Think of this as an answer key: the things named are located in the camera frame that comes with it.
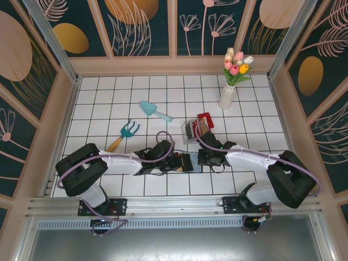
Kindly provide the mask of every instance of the white tulip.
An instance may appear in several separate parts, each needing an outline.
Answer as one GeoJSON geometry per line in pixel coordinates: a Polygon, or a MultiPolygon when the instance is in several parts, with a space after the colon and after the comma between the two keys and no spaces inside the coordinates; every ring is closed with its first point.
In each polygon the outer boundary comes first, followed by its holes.
{"type": "Polygon", "coordinates": [[[244,58],[243,63],[250,65],[253,61],[254,61],[254,57],[248,56],[248,57],[244,58]]]}
{"type": "Polygon", "coordinates": [[[229,53],[232,57],[234,56],[234,50],[232,47],[227,49],[227,53],[229,53]]]}
{"type": "Polygon", "coordinates": [[[225,61],[226,60],[232,61],[232,56],[229,53],[226,53],[226,55],[225,55],[225,61]]]}
{"type": "Polygon", "coordinates": [[[235,64],[238,65],[238,67],[240,67],[243,64],[243,60],[242,59],[238,59],[235,64]]]}

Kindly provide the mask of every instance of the gray floor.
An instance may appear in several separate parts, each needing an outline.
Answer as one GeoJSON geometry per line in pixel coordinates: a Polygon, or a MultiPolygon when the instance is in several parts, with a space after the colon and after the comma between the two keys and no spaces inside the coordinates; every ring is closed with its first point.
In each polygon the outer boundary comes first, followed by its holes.
{"type": "Polygon", "coordinates": [[[306,216],[277,216],[257,234],[241,228],[124,229],[105,238],[89,231],[39,231],[31,261],[317,261],[306,216]]]}

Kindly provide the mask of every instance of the white tile floor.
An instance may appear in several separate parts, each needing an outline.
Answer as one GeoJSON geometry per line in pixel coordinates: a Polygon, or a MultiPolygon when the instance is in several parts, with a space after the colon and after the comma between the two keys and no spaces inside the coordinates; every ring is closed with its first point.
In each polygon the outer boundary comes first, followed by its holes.
{"type": "MultiPolygon", "coordinates": [[[[230,140],[266,153],[286,150],[266,76],[252,75],[251,80],[239,83],[232,105],[222,111],[218,101],[225,82],[223,75],[83,78],[63,155],[90,142],[105,150],[120,136],[128,118],[140,124],[140,129],[134,137],[120,143],[118,153],[155,146],[155,135],[163,130],[173,135],[175,149],[197,151],[198,144],[182,143],[180,126],[203,112],[212,116],[213,133],[222,143],[230,140]],[[173,121],[166,123],[154,115],[147,117],[139,106],[142,100],[155,103],[158,111],[173,117],[173,121]]],[[[173,196],[240,193],[261,178],[247,169],[227,167],[223,173],[211,173],[204,167],[203,173],[191,174],[104,175],[98,182],[109,196],[173,196]]],[[[51,196],[66,194],[54,186],[51,196]]]]}

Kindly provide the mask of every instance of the gold circle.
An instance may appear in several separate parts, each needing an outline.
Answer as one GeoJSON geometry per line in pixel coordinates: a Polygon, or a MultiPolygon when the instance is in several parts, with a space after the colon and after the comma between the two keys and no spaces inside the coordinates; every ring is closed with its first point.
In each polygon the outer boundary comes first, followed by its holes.
{"type": "Polygon", "coordinates": [[[133,5],[142,10],[147,19],[152,19],[158,10],[158,0],[105,0],[109,11],[119,21],[127,24],[141,23],[141,19],[137,19],[136,9],[133,5]]]}
{"type": "Polygon", "coordinates": [[[87,51],[89,44],[87,36],[80,28],[70,23],[60,23],[53,28],[64,50],[71,53],[87,51]]]}
{"type": "Polygon", "coordinates": [[[310,96],[318,89],[322,77],[324,75],[324,67],[319,58],[307,57],[299,72],[299,88],[303,95],[310,96]]]}
{"type": "Polygon", "coordinates": [[[261,23],[271,29],[291,26],[305,0],[263,0],[260,5],[261,23]]]}
{"type": "Polygon", "coordinates": [[[0,11],[0,75],[18,82],[32,67],[33,52],[30,38],[12,16],[0,11]]]}

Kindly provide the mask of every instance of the wooden handle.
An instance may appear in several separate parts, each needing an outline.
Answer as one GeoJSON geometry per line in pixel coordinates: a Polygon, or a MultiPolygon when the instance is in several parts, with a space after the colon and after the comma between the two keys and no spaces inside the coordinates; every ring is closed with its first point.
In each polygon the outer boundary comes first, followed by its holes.
{"type": "Polygon", "coordinates": [[[107,149],[107,152],[114,152],[114,150],[117,148],[117,146],[120,144],[122,138],[119,137],[112,145],[107,149]]]}

